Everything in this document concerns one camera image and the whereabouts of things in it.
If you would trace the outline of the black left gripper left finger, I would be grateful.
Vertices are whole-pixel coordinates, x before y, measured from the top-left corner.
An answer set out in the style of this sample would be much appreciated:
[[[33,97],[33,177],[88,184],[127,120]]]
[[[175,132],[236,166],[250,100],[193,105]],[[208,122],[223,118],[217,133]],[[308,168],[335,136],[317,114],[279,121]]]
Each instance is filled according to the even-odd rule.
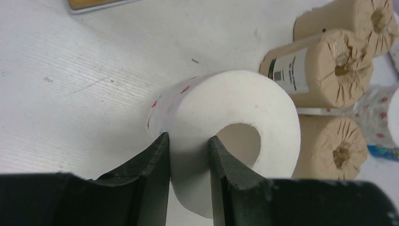
[[[136,226],[168,205],[169,135],[98,179],[72,173],[2,174],[3,226]]]

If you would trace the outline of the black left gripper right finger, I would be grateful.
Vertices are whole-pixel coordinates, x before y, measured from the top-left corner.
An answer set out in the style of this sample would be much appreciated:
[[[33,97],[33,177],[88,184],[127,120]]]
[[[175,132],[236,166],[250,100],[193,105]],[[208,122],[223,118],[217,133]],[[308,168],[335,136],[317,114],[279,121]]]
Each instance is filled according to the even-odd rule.
[[[216,226],[396,226],[399,214],[365,181],[264,178],[209,140]]]

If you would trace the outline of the white red-dotted toilet roll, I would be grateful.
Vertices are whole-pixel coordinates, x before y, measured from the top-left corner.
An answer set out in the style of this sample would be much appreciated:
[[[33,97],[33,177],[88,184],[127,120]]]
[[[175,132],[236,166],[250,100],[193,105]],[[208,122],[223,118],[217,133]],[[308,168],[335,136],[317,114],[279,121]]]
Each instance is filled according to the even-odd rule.
[[[299,114],[345,116],[354,120],[368,145],[399,146],[399,86],[372,85],[353,105],[343,109],[297,108]]]
[[[151,139],[169,135],[174,193],[187,210],[211,219],[209,139],[217,136],[243,164],[265,178],[290,178],[300,153],[296,107],[273,80],[247,70],[193,77],[151,106]]]

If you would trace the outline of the white wire wooden shelf rack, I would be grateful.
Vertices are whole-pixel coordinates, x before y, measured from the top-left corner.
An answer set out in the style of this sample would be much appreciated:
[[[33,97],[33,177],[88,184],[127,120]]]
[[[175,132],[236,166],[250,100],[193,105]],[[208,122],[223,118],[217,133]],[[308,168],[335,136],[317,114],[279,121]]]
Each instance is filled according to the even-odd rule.
[[[138,0],[67,0],[67,3],[71,9],[71,14],[83,14],[137,1]]]

